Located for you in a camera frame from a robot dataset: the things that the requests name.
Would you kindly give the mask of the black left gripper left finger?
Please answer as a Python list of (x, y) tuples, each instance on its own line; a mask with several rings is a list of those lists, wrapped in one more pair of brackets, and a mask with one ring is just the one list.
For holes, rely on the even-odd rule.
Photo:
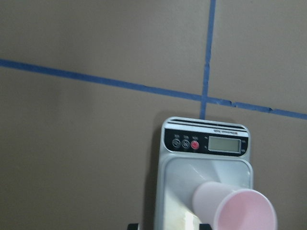
[(139, 230), (139, 223), (129, 223), (128, 230)]

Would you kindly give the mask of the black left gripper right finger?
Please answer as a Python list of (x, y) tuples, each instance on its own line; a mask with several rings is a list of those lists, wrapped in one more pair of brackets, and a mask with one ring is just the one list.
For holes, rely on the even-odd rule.
[(201, 230), (212, 230), (212, 228), (208, 223), (201, 223)]

